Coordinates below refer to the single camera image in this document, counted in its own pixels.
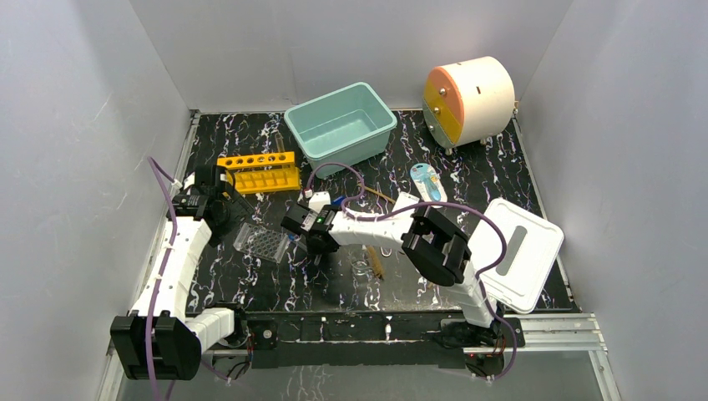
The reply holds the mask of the clear plastic well rack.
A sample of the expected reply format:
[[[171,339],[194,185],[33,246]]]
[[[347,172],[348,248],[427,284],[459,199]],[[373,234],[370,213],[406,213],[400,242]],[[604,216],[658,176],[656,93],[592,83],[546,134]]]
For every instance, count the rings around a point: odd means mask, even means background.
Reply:
[[[282,232],[244,223],[236,235],[233,247],[245,255],[280,263],[289,242],[288,236]]]

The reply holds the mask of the yellow test tube rack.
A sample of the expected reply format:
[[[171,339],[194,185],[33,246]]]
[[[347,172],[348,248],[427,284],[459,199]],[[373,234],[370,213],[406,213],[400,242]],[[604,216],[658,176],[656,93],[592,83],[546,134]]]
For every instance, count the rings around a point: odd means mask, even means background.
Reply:
[[[217,165],[241,195],[301,189],[300,170],[293,151],[220,157]]]

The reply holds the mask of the amber glass test tube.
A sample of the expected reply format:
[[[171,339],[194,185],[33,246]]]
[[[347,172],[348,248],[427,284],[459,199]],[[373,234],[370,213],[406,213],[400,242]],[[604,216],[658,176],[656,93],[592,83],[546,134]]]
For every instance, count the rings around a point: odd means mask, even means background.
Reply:
[[[277,132],[275,135],[276,139],[276,148],[278,153],[284,153],[286,151],[286,147],[284,144],[283,136],[280,132]]]

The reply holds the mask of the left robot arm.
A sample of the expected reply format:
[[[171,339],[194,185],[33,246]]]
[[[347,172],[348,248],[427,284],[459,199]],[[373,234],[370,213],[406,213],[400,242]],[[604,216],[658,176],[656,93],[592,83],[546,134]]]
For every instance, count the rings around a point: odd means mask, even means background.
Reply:
[[[218,342],[238,348],[250,330],[242,306],[215,302],[189,317],[186,306],[204,250],[216,247],[252,212],[227,170],[202,165],[169,198],[157,261],[138,300],[110,327],[127,378],[191,380]]]

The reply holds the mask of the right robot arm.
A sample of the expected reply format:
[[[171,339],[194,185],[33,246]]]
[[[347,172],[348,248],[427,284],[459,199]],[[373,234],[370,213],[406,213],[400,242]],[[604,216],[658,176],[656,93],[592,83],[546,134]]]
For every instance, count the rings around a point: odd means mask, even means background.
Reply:
[[[288,208],[281,226],[306,242],[311,255],[342,246],[380,246],[405,254],[428,282],[449,288],[470,324],[472,339],[493,345],[503,335],[497,308],[488,299],[481,273],[473,268],[468,236],[441,210],[449,202],[420,202],[387,214],[326,205],[315,211],[302,204]]]

